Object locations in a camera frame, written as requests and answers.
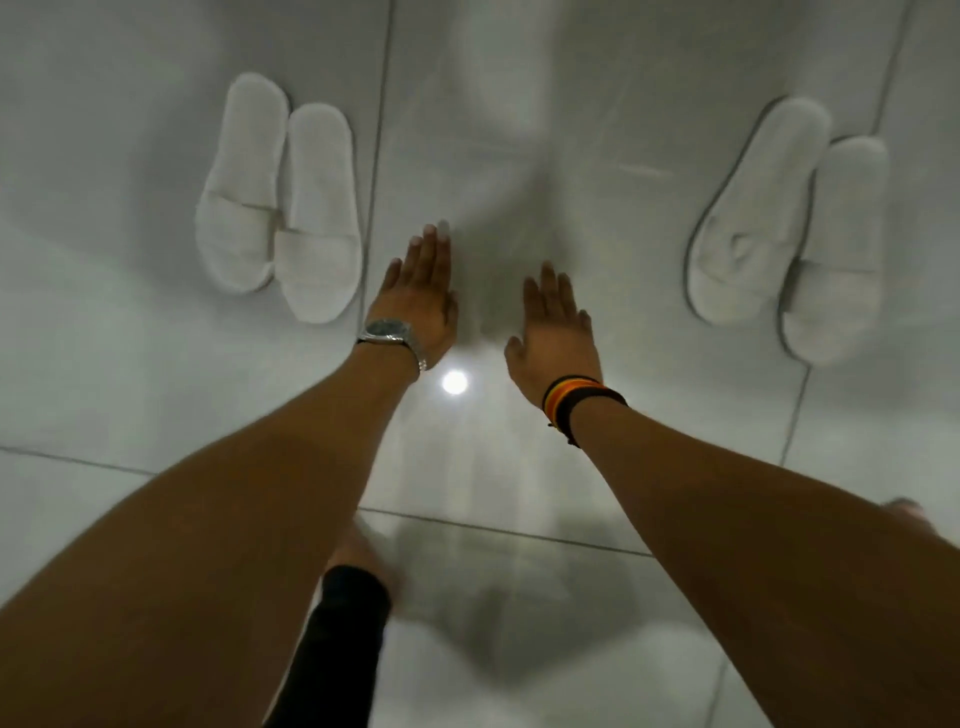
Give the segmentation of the person's right hand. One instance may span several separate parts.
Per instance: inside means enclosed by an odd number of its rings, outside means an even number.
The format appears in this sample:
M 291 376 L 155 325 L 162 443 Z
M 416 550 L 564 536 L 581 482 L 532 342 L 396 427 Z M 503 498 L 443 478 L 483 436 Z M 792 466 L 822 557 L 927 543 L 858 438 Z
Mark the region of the person's right hand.
M 578 313 L 582 309 L 574 297 L 571 279 L 566 273 L 556 273 L 562 298 L 562 321 L 551 321 L 543 316 L 539 289 L 541 272 L 538 278 L 526 277 L 522 287 L 523 323 L 518 337 L 524 342 L 529 373 L 527 386 L 517 388 L 536 408 L 542 408 L 547 388 L 559 378 L 586 376 L 600 382 L 603 380 L 594 341 L 584 341 L 579 336 Z

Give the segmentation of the person's left hand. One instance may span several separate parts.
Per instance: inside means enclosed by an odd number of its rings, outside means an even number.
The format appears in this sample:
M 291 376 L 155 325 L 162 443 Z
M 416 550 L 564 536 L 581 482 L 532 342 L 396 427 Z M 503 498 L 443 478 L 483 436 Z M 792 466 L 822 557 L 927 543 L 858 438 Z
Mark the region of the person's left hand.
M 445 302 L 452 280 L 452 245 L 448 225 L 427 224 L 438 228 L 438 250 L 431 285 L 415 286 L 415 264 L 422 233 L 412 237 L 402 258 L 402 270 L 397 285 L 381 294 L 381 285 L 373 298 L 363 323 L 389 318 L 412 325 L 414 334 L 425 350 L 428 370 L 433 369 L 454 343 L 457 330 L 446 330 Z

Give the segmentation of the person's left forearm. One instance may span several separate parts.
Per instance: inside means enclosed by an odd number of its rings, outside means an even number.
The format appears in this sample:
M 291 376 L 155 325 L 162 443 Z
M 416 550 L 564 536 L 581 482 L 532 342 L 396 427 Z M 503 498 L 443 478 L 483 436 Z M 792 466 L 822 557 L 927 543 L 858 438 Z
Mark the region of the person's left forearm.
M 257 728 L 419 374 L 357 344 L 56 553 L 0 608 L 0 728 Z

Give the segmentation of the person's right forearm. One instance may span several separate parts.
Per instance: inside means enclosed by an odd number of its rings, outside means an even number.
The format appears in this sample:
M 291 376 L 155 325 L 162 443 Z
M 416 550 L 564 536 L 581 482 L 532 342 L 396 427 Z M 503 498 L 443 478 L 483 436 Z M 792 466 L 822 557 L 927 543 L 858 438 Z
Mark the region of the person's right forearm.
M 608 397 L 570 430 L 774 728 L 960 728 L 960 548 Z

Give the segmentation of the silver wristwatch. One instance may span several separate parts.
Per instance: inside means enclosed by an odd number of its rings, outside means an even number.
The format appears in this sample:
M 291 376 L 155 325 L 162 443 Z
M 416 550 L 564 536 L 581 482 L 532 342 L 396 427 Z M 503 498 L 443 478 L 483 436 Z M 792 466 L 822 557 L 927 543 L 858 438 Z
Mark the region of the silver wristwatch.
M 356 344 L 401 346 L 410 352 L 419 373 L 428 370 L 426 351 L 407 321 L 389 318 L 368 321 L 357 334 Z

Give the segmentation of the orange and black wristbands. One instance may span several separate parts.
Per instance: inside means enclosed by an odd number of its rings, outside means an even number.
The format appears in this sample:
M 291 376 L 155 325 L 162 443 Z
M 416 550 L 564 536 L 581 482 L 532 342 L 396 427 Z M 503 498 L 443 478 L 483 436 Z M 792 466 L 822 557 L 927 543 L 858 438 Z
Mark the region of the orange and black wristbands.
M 570 446 L 579 449 L 570 424 L 571 414 L 576 406 L 594 398 L 612 400 L 624 407 L 628 405 L 622 394 L 600 380 L 585 375 L 566 375 L 547 388 L 541 401 L 541 412 L 549 427 L 561 433 Z

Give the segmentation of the white slipper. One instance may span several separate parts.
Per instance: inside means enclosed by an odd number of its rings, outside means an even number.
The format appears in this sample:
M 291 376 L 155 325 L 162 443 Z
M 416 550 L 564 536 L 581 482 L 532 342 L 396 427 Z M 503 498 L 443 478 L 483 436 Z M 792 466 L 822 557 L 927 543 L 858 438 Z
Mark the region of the white slipper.
M 686 298 L 702 321 L 739 325 L 780 296 L 832 130 L 832 115 L 810 98 L 785 96 L 764 108 L 689 241 Z
M 778 324 L 786 350 L 809 367 L 852 356 L 880 317 L 890 176 L 886 144 L 864 135 L 832 143 L 814 174 Z
M 363 271 L 354 135 L 328 103 L 290 116 L 281 166 L 282 223 L 273 276 L 297 321 L 325 325 L 350 305 Z
M 290 103 L 272 80 L 237 76 L 226 91 L 211 169 L 195 213 L 195 241 L 213 285 L 247 295 L 273 275 L 280 176 Z

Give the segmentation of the person's left foot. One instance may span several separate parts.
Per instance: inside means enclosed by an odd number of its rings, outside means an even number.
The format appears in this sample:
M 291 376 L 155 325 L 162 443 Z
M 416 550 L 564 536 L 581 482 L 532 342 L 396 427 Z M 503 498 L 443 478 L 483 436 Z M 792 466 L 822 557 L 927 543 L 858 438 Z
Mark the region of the person's left foot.
M 354 516 L 350 525 L 327 560 L 323 576 L 336 568 L 350 567 L 374 577 L 386 591 L 390 611 L 402 601 L 404 576 L 392 545 L 360 516 Z

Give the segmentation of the person's foot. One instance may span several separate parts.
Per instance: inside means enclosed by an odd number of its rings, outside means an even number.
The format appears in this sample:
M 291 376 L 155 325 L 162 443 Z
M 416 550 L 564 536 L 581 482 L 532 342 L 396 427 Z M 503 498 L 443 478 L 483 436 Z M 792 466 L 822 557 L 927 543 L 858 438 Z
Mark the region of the person's foot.
M 932 537 L 939 536 L 926 510 L 914 499 L 899 496 L 886 501 L 880 507 L 896 517 L 900 523 L 911 531 L 924 533 Z
M 402 601 L 404 576 L 392 545 L 360 516 L 354 516 L 350 525 L 327 560 L 323 576 L 336 568 L 350 567 L 374 577 L 386 591 L 390 611 Z

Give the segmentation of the person's black trouser leg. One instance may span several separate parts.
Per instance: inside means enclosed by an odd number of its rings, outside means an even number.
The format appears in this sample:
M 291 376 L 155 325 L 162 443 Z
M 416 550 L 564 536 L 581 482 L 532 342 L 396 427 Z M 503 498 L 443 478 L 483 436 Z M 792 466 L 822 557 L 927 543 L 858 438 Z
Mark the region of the person's black trouser leg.
M 392 600 L 354 565 L 328 569 L 320 587 L 263 728 L 368 728 Z

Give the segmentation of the person's right foot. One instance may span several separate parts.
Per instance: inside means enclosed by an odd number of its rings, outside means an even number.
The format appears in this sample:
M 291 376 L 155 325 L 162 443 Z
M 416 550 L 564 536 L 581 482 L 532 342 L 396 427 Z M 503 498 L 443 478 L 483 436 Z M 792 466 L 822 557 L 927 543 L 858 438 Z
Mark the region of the person's right foot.
M 932 537 L 939 536 L 926 510 L 914 499 L 899 496 L 886 501 L 880 507 L 896 517 L 900 523 L 911 531 L 924 533 Z

